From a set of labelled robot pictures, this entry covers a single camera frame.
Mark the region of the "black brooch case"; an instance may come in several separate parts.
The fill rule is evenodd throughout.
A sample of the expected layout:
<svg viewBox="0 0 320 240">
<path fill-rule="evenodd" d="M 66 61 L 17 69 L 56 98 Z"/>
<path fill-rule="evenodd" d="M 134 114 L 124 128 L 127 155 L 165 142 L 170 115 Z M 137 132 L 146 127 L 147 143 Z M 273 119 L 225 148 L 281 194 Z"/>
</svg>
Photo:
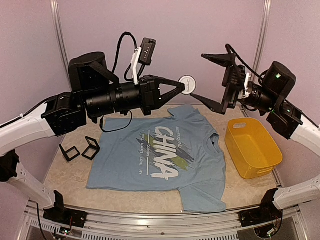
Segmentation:
<svg viewBox="0 0 320 240">
<path fill-rule="evenodd" d="M 81 156 L 92 161 L 100 152 L 101 148 L 96 139 L 85 136 L 85 140 L 88 143 L 88 147 L 84 150 Z"/>
<path fill-rule="evenodd" d="M 69 149 L 64 149 L 63 146 L 60 144 L 59 149 L 64 157 L 64 159 L 69 163 L 80 156 L 79 150 L 76 146 L 73 146 Z"/>
</svg>

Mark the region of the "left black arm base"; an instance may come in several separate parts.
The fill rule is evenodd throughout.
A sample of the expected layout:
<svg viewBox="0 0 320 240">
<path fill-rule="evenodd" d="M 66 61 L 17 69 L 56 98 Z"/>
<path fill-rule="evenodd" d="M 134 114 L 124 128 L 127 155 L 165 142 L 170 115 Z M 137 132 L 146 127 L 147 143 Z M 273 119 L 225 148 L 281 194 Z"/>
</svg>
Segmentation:
<svg viewBox="0 0 320 240">
<path fill-rule="evenodd" d="M 64 198 L 57 190 L 53 191 L 55 202 L 52 208 L 45 209 L 43 218 L 70 227 L 84 228 L 88 213 L 65 207 Z"/>
</svg>

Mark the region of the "light blue printed t-shirt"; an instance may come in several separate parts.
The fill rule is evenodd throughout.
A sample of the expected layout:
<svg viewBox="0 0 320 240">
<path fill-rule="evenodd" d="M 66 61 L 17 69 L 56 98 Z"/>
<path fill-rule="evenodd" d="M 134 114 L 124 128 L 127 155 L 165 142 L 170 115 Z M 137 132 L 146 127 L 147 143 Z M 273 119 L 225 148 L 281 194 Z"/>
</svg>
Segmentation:
<svg viewBox="0 0 320 240">
<path fill-rule="evenodd" d="M 108 118 L 88 189 L 126 192 L 177 190 L 183 209 L 222 212 L 226 162 L 219 134 L 193 106 L 162 118 Z"/>
</svg>

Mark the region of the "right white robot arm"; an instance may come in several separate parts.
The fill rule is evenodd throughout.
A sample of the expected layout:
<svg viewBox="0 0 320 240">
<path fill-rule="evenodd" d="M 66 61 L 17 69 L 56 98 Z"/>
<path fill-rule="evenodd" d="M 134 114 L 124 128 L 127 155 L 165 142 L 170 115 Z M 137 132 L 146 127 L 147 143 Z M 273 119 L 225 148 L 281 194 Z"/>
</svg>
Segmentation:
<svg viewBox="0 0 320 240">
<path fill-rule="evenodd" d="M 202 57 L 225 68 L 222 86 L 225 92 L 221 102 L 195 95 L 194 98 L 217 114 L 225 114 L 237 103 L 249 111 L 258 111 L 273 130 L 287 140 L 299 143 L 318 155 L 320 127 L 299 108 L 287 100 L 296 83 L 296 76 L 280 62 L 258 75 L 258 83 L 250 80 L 255 72 L 227 44 L 225 54 L 202 54 Z M 225 144 L 231 159 L 244 179 L 252 179 L 271 172 L 282 160 L 282 154 L 266 129 L 254 119 L 248 126 L 235 129 L 243 119 L 228 123 Z"/>
</svg>

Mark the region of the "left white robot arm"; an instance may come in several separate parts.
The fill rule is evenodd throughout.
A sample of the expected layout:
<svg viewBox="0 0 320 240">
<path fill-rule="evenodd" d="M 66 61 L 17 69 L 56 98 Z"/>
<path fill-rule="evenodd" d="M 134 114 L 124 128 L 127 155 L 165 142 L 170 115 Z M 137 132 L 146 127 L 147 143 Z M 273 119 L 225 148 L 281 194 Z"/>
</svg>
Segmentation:
<svg viewBox="0 0 320 240">
<path fill-rule="evenodd" d="M 158 110 L 185 90 L 181 82 L 142 75 L 152 62 L 156 41 L 144 38 L 136 46 L 129 69 L 132 78 L 125 83 L 107 67 L 101 51 L 72 59 L 68 65 L 71 91 L 49 97 L 31 110 L 0 127 L 0 180 L 19 189 L 39 207 L 63 223 L 70 218 L 63 196 L 50 190 L 27 173 L 16 154 L 18 147 L 51 137 L 60 137 L 85 126 L 88 120 L 102 124 L 106 115 L 130 114 L 141 109 L 146 116 Z"/>
</svg>

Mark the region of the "blue brooch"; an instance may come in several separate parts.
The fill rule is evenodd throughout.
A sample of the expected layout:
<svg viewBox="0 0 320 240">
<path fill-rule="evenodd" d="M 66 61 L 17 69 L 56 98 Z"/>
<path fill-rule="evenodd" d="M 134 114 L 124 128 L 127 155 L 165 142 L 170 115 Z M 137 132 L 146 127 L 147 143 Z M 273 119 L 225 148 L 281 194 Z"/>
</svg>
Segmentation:
<svg viewBox="0 0 320 240">
<path fill-rule="evenodd" d="M 178 82 L 184 84 L 184 91 L 181 92 L 183 95 L 191 95 L 196 90 L 196 80 L 190 75 L 182 76 Z"/>
</svg>

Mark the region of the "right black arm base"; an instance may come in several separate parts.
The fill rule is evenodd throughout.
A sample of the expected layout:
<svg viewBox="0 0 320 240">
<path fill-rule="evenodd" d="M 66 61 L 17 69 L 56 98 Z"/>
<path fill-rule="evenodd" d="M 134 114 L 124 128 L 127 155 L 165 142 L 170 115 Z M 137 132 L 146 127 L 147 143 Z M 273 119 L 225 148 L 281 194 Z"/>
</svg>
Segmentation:
<svg viewBox="0 0 320 240">
<path fill-rule="evenodd" d="M 249 210 L 242 210 L 238 213 L 242 227 L 259 225 L 274 221 L 283 217 L 283 210 L 277 209 L 273 204 L 274 195 L 278 188 L 268 190 L 262 198 L 259 207 Z"/>
</svg>

